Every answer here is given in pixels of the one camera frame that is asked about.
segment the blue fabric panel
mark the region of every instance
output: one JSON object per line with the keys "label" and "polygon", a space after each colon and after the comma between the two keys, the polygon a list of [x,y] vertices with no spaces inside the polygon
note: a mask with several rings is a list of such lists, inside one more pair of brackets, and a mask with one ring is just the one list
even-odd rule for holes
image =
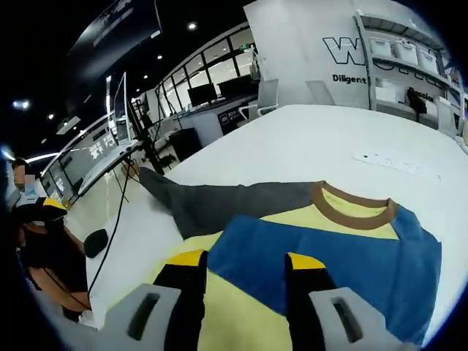
{"label": "blue fabric panel", "polygon": [[[400,214],[403,226],[412,222],[404,208]],[[212,247],[208,268],[284,315],[284,256],[296,252],[316,257],[337,287],[350,287],[385,316],[391,333],[420,344],[434,308],[440,270],[440,244],[432,237],[425,240],[423,235],[431,235],[420,231],[408,234],[413,240],[403,235],[397,241],[238,216]]]}

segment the black cabinet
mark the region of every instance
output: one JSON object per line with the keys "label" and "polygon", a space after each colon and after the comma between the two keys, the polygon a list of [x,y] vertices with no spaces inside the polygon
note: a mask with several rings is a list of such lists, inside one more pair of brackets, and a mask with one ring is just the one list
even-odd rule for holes
{"label": "black cabinet", "polygon": [[200,151],[202,146],[195,128],[181,129],[169,136],[170,144],[180,162]]}

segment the white storage box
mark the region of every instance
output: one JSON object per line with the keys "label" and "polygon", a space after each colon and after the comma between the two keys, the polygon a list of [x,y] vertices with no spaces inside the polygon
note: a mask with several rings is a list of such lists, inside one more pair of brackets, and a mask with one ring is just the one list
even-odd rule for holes
{"label": "white storage box", "polygon": [[418,64],[418,55],[416,53],[416,45],[411,42],[398,41],[392,44],[395,57],[406,61],[410,64]]}
{"label": "white storage box", "polygon": [[375,97],[377,100],[395,102],[396,101],[396,91],[392,88],[380,88],[379,86],[375,87]]}
{"label": "white storage box", "polygon": [[380,86],[382,86],[382,88],[393,89],[396,95],[396,102],[405,102],[406,90],[404,86],[385,79],[380,81]]}
{"label": "white storage box", "polygon": [[430,119],[435,119],[437,120],[437,106],[433,102],[424,100],[426,103],[426,109],[427,109],[427,114],[430,116],[433,116],[435,118],[430,118]]}
{"label": "white storage box", "polygon": [[393,57],[390,40],[380,38],[369,38],[371,43],[371,52],[374,55]]}
{"label": "white storage box", "polygon": [[418,63],[422,68],[436,74],[438,73],[436,56],[420,49],[418,49],[416,53],[418,55]]}

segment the white table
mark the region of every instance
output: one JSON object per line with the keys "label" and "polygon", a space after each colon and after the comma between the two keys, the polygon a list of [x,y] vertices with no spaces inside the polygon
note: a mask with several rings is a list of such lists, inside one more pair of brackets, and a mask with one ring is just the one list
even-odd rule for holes
{"label": "white table", "polygon": [[85,175],[83,183],[78,190],[78,195],[84,195],[104,174],[112,170],[118,165],[125,157],[131,155],[142,142],[132,140],[129,145],[119,145],[114,148],[108,155],[104,156],[98,163],[92,167]]}
{"label": "white table", "polygon": [[[354,159],[361,151],[412,160],[442,180]],[[187,185],[326,179],[363,197],[392,197],[414,211],[422,226],[442,242],[442,272],[429,338],[467,281],[468,156],[454,140],[421,124],[350,107],[286,106],[210,144],[167,177]],[[151,208],[154,202],[148,193],[141,201],[124,205],[116,238],[91,293],[98,320],[182,241],[172,217]],[[113,223],[107,225],[110,234]],[[88,279],[98,264],[88,261]]]}

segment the white bin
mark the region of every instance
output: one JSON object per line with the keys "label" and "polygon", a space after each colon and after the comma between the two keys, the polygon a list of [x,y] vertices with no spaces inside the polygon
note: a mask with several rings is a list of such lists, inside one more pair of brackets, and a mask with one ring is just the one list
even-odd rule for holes
{"label": "white bin", "polygon": [[431,120],[437,121],[437,106],[433,102],[424,101],[426,103],[427,115],[432,116],[433,118],[429,118]]}
{"label": "white bin", "polygon": [[438,73],[436,56],[431,55],[430,53],[427,53],[420,49],[417,50],[417,55],[419,65],[422,68],[427,69],[428,71],[436,74]]}
{"label": "white bin", "polygon": [[390,40],[380,38],[369,38],[369,41],[371,43],[371,52],[374,55],[393,57],[392,49],[390,46]]}
{"label": "white bin", "polygon": [[375,87],[375,97],[377,100],[389,101],[397,103],[396,100],[396,91],[391,88],[380,88],[379,86]]}
{"label": "white bin", "polygon": [[392,44],[395,57],[406,61],[410,64],[418,64],[418,55],[416,53],[416,45],[411,42],[394,42]]}

